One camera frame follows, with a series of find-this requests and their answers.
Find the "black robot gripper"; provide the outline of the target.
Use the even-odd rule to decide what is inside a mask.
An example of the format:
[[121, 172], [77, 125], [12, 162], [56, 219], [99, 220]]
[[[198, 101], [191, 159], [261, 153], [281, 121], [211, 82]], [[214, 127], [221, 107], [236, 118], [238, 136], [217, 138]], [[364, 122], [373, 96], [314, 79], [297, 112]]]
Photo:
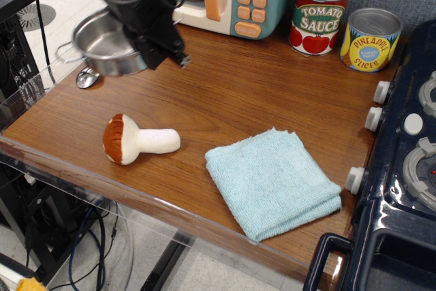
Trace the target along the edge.
[[172, 19], [176, 0], [104, 0], [146, 66], [156, 70], [168, 57], [180, 68], [190, 64], [185, 43]]

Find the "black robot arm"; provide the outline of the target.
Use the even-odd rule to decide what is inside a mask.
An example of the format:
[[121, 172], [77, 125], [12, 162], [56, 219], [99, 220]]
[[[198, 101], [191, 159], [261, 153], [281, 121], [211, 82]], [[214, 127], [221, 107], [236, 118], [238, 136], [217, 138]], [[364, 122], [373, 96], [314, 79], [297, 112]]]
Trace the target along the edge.
[[190, 58], [175, 23], [173, 13], [185, 0], [104, 0], [121, 21], [123, 32], [134, 50], [141, 54], [149, 69], [164, 59], [184, 68]]

